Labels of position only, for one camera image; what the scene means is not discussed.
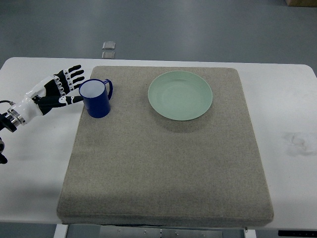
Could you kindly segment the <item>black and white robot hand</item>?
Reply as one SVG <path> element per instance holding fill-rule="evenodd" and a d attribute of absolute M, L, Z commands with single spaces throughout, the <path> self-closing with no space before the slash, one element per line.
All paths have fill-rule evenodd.
<path fill-rule="evenodd" d="M 44 116 L 53 108 L 65 107 L 83 101 L 82 96 L 71 96 L 85 80 L 81 65 L 48 76 L 28 91 L 21 102 L 8 109 L 8 114 L 25 125 L 37 116 Z"/>

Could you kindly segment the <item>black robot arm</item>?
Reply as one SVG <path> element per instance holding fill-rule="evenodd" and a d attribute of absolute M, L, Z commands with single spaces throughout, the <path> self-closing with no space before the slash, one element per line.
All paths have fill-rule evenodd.
<path fill-rule="evenodd" d="M 20 125 L 20 114 L 18 114 L 13 108 L 10 108 L 6 113 L 0 115 L 0 129 L 8 129 L 10 132 L 15 132 Z M 5 143 L 2 138 L 0 139 L 0 163 L 6 164 L 7 158 L 3 155 L 5 149 Z"/>

